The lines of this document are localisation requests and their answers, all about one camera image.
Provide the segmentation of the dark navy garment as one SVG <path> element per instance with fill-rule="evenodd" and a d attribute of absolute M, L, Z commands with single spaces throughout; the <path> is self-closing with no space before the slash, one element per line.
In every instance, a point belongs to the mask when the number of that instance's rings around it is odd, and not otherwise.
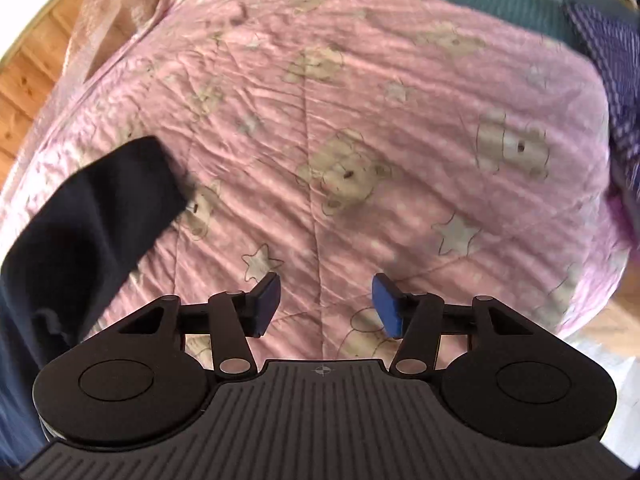
<path fill-rule="evenodd" d="M 69 177 L 17 237 L 1 265 L 2 467 L 46 442 L 40 370 L 79 344 L 184 208 L 168 154 L 144 136 Z"/>

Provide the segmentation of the pink bear print quilt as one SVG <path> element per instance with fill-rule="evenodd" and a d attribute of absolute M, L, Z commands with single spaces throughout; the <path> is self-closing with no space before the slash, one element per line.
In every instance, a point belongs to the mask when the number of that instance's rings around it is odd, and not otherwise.
<path fill-rule="evenodd" d="M 451 302 L 494 296 L 568 336 L 627 264 L 596 69 L 446 0 L 158 0 L 32 134 L 2 247 L 69 176 L 144 136 L 189 203 L 94 330 L 274 271 L 260 358 L 385 360 L 378 272 Z"/>

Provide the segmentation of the clear bubble wrap sheet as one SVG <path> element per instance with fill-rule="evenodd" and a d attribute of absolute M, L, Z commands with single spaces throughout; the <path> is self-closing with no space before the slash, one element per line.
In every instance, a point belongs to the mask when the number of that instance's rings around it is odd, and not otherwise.
<path fill-rule="evenodd" d="M 62 76 L 39 113 L 40 125 L 61 114 L 73 94 L 152 18 L 158 0 L 82 0 Z"/>

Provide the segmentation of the purple checked cloth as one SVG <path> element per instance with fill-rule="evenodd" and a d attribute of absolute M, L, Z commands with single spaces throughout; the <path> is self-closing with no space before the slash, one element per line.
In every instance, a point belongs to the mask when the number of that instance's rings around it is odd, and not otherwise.
<path fill-rule="evenodd" d="M 628 190 L 639 197 L 639 26 L 588 4 L 564 8 L 604 83 L 613 150 Z"/>

